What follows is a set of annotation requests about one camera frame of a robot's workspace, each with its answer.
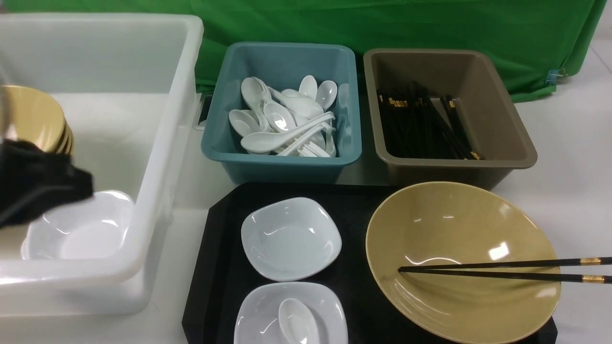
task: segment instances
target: teal plastic tray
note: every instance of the teal plastic tray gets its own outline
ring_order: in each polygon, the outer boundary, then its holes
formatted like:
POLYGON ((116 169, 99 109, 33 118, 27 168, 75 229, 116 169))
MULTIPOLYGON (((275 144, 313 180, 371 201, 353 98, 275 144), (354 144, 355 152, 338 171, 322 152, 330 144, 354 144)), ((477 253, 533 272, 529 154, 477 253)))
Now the teal plastic tray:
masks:
POLYGON ((233 182, 334 183, 344 166, 362 152, 355 54, 340 45, 242 42, 230 46, 212 98, 201 143, 202 152, 221 162, 233 182), (262 79, 282 91, 297 89, 306 75, 321 83, 338 84, 338 97, 329 109, 336 115, 338 157, 277 157, 251 155, 240 146, 240 136, 228 121, 233 109, 246 109, 240 94, 242 80, 262 79))

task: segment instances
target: green cloth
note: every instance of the green cloth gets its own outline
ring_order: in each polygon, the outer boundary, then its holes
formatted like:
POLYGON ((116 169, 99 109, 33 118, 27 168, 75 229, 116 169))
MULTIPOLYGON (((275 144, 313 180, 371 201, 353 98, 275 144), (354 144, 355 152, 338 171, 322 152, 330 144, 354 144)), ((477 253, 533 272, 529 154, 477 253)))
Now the green cloth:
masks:
POLYGON ((372 48, 478 50, 515 101, 554 92, 549 70, 578 73, 606 0, 5 0, 9 12, 158 12, 204 21, 196 67, 210 90, 226 48, 240 41, 372 48))

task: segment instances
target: white bowl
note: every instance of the white bowl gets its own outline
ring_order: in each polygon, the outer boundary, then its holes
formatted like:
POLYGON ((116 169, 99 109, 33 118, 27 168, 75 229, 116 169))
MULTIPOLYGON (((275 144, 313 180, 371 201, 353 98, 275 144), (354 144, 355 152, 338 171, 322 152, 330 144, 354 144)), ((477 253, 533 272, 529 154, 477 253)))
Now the white bowl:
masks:
POLYGON ((114 255, 123 244, 133 208, 128 195, 109 190, 53 209, 30 224, 21 256, 59 260, 114 255))
POLYGON ((253 290, 242 301, 236 318, 234 344, 286 344, 278 325, 278 307, 298 299, 315 317, 321 344, 347 344, 342 304, 328 287, 308 282, 274 283, 253 290))
POLYGON ((242 223, 242 246, 263 277, 278 282, 304 279, 340 254, 342 239, 319 203, 292 198, 250 214, 242 223))

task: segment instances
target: white ceramic spoon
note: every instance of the white ceramic spoon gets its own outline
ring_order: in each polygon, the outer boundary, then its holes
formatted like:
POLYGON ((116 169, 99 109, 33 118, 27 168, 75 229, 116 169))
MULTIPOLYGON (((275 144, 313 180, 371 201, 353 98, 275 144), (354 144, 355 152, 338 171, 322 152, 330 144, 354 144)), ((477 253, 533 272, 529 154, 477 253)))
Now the white ceramic spoon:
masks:
POLYGON ((261 92, 261 100, 263 100, 263 105, 265 106, 267 103, 272 103, 274 102, 272 100, 272 96, 270 95, 270 90, 268 90, 267 85, 265 82, 263 82, 261 79, 259 78, 255 78, 253 77, 253 79, 255 79, 255 81, 257 81, 259 83, 259 85, 261 86, 261 89, 263 90, 261 92))
POLYGON ((334 143, 334 136, 332 134, 336 129, 328 123, 323 123, 323 127, 325 128, 325 153, 329 154, 330 157, 335 157, 336 144, 334 143))
POLYGON ((319 344, 319 328, 315 316, 297 299, 285 299, 278 308, 280 331, 289 344, 319 344))
POLYGON ((253 118, 255 122, 257 122, 257 125, 259 125, 259 122, 258 122, 259 119, 257 118, 257 115, 253 112, 253 110, 241 110, 241 111, 251 116, 251 118, 253 118))
POLYGON ((288 130, 284 133, 269 133, 269 132, 258 132, 252 133, 242 138, 240 144, 248 151, 255 153, 265 153, 279 148, 292 138, 300 135, 323 123, 329 119, 333 119, 334 114, 331 112, 324 113, 318 117, 315 117, 308 121, 304 125, 300 125, 295 129, 288 130))
POLYGON ((301 93, 299 91, 296 91, 296 90, 290 89, 290 88, 283 90, 283 92, 281 92, 281 94, 286 96, 286 97, 290 97, 290 98, 307 97, 304 93, 301 93))
POLYGON ((323 108, 323 111, 327 111, 336 100, 338 95, 338 86, 331 80, 326 80, 321 83, 319 88, 316 90, 315 101, 323 108))
MULTIPOLYGON (((248 114, 249 110, 231 110, 229 112, 229 124, 234 128, 238 135, 245 137, 252 133, 259 132, 259 125, 255 120, 248 114)), ((277 148, 274 150, 275 153, 282 152, 283 149, 277 148)), ((270 154, 270 152, 255 153, 247 150, 249 154, 270 154)))
POLYGON ((324 113, 323 108, 316 101, 303 97, 287 97, 273 88, 268 87, 272 95, 278 99, 287 109, 299 116, 313 119, 324 113))
MULTIPOLYGON (((293 118, 296 120, 296 124, 297 124, 298 126, 300 126, 300 125, 304 125, 304 124, 306 124, 306 123, 308 122, 308 118, 306 118, 306 117, 302 117, 302 116, 299 116, 299 115, 297 115, 297 114, 295 114, 295 115, 293 116, 293 118)), ((312 137, 310 138, 310 140, 311 140, 311 141, 312 141, 314 144, 316 144, 317 146, 319 146, 319 147, 321 147, 321 148, 325 149, 325 139, 323 138, 323 134, 322 134, 322 133, 316 133, 316 134, 312 135, 312 137)))
MULTIPOLYGON (((319 125, 317 125, 314 128, 311 128, 309 131, 307 131, 305 134, 303 134, 302 136, 300 136, 297 140, 293 141, 293 143, 291 143, 287 148, 283 149, 282 152, 278 153, 279 156, 284 156, 284 155, 290 155, 291 153, 293 153, 296 149, 300 148, 300 146, 302 146, 303 144, 306 144, 306 142, 308 140, 310 140, 310 138, 312 137, 312 135, 320 132, 321 130, 323 130, 325 123, 321 123, 319 125)), ((321 148, 318 149, 321 153, 317 154, 321 157, 330 157, 330 155, 326 152, 323 151, 321 148)))
POLYGON ((262 132, 270 131, 270 124, 266 120, 263 113, 263 92, 264 89, 260 85, 259 81, 254 78, 246 78, 242 80, 240 85, 240 92, 244 102, 247 103, 248 107, 253 110, 257 116, 259 122, 259 130, 262 132))
POLYGON ((312 75, 306 75, 304 79, 302 79, 300 88, 298 90, 300 93, 305 94, 308 98, 315 100, 317 92, 316 79, 312 75))
MULTIPOLYGON (((279 103, 267 103, 264 105, 264 114, 270 126, 279 133, 291 130, 296 127, 295 120, 289 110, 279 103)), ((302 156, 308 157, 327 157, 328 153, 314 143, 307 143, 304 148, 298 149, 302 156)))
POLYGON ((289 110, 279 103, 267 103, 264 105, 264 114, 270 126, 279 133, 286 132, 296 127, 296 122, 293 119, 289 110))

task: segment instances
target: gold bowl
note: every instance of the gold bowl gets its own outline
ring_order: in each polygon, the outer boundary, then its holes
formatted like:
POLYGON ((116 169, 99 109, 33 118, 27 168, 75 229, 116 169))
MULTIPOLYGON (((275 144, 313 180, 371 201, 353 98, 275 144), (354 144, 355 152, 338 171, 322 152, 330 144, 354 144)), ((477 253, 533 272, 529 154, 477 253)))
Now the gold bowl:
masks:
POLYGON ((34 143, 45 152, 61 144, 65 119, 62 107, 47 93, 24 86, 0 86, 10 104, 7 138, 34 143))
MULTIPOLYGON (((395 308, 455 342, 521 340, 549 320, 561 293, 560 282, 397 272, 421 264, 557 258, 544 232, 522 211, 466 184, 428 182, 394 193, 372 215, 365 250, 374 279, 395 308)), ((559 268, 512 271, 558 274, 559 268)))

